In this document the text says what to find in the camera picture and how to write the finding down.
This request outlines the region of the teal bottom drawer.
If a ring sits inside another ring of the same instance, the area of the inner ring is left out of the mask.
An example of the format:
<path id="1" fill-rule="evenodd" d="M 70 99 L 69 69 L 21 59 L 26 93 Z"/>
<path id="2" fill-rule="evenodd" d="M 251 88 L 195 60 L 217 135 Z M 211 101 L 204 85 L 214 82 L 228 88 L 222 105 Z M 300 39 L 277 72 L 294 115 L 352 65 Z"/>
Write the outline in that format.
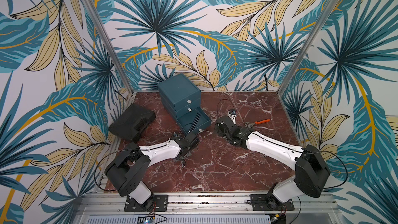
<path id="1" fill-rule="evenodd" d="M 211 125 L 211 120 L 201 107 L 193 109 L 191 112 L 177 118 L 177 123 L 184 134 L 193 132 L 198 134 L 206 130 Z"/>

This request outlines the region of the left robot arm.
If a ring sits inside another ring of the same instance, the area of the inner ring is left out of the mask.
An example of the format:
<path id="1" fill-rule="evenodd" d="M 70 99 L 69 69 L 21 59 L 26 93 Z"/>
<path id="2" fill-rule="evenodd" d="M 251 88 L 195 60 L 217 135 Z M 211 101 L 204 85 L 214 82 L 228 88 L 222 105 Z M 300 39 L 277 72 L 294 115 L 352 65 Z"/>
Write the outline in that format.
<path id="1" fill-rule="evenodd" d="M 147 169 L 169 159 L 182 159 L 199 144 L 194 132 L 186 136 L 172 136 L 168 141 L 138 146 L 130 143 L 116 155 L 105 169 L 105 175 L 122 197 L 130 197 L 145 210 L 153 204 L 154 194 L 143 183 Z"/>

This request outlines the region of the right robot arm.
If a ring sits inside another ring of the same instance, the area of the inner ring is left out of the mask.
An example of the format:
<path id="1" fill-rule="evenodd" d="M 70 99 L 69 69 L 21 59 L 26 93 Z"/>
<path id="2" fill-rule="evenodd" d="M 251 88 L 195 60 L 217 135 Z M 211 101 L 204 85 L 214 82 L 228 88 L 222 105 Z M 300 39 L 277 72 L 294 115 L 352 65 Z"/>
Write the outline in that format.
<path id="1" fill-rule="evenodd" d="M 290 178 L 272 186 L 265 197 L 266 204 L 277 207 L 294 197 L 307 195 L 318 198 L 323 192 L 330 169 L 316 147 L 277 141 L 253 128 L 237 125 L 230 116 L 217 119 L 215 131 L 231 145 L 271 157 L 295 172 Z"/>

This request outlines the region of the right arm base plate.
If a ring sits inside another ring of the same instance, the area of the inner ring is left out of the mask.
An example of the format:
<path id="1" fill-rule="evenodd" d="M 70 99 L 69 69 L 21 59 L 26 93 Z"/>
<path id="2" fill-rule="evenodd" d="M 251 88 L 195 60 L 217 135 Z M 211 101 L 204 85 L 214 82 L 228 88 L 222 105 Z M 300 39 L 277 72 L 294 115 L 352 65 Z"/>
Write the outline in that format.
<path id="1" fill-rule="evenodd" d="M 268 194 L 252 194 L 247 203 L 252 206 L 253 211 L 293 211 L 295 207 L 292 200 L 285 203 L 280 202 Z"/>

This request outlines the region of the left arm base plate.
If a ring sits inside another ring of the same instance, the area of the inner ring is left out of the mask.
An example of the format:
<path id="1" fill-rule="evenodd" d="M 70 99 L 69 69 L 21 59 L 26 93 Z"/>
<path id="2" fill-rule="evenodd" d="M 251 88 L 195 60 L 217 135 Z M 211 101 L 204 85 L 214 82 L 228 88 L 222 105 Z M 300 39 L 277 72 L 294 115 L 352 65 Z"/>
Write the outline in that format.
<path id="1" fill-rule="evenodd" d="M 153 195 L 142 204 L 127 196 L 124 212 L 166 212 L 168 202 L 168 195 Z"/>

